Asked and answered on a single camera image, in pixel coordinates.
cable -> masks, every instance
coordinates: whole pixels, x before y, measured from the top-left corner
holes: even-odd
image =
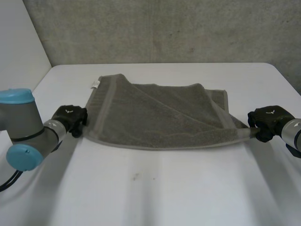
[[[18,180],[18,178],[22,175],[22,173],[23,173],[22,171],[17,170],[7,182],[5,182],[4,184],[2,184],[0,186],[0,192],[3,192],[4,190],[6,190],[10,186],[12,186]]]
[[[0,189],[3,188],[4,186],[6,186],[9,182],[11,182],[11,181],[14,179],[14,177],[17,175],[18,172],[19,172],[19,171],[17,170],[17,171],[11,176],[11,178],[7,180],[7,182],[5,182],[4,184],[0,185]]]

gray wall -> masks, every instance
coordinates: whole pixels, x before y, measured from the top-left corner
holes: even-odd
[[[301,0],[24,3],[53,66],[266,62],[301,93]]]

white table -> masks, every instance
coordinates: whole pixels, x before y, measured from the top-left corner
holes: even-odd
[[[280,105],[301,118],[301,97],[269,64],[61,65],[34,91],[43,121],[85,106],[101,75],[130,82],[225,89],[232,115]],[[0,134],[0,182],[14,172]],[[64,140],[42,165],[0,193],[1,226],[301,225],[301,159],[280,138],[193,151],[140,151]]]

towel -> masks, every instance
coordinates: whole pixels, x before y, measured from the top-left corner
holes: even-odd
[[[102,76],[87,103],[84,135],[104,145],[168,150],[228,145],[258,132],[229,114],[225,90],[201,84],[132,84]]]

white label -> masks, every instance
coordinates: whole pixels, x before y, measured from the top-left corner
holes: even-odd
[[[91,88],[96,88],[97,89],[99,84],[100,84],[100,81],[98,81],[98,80],[94,81]]]

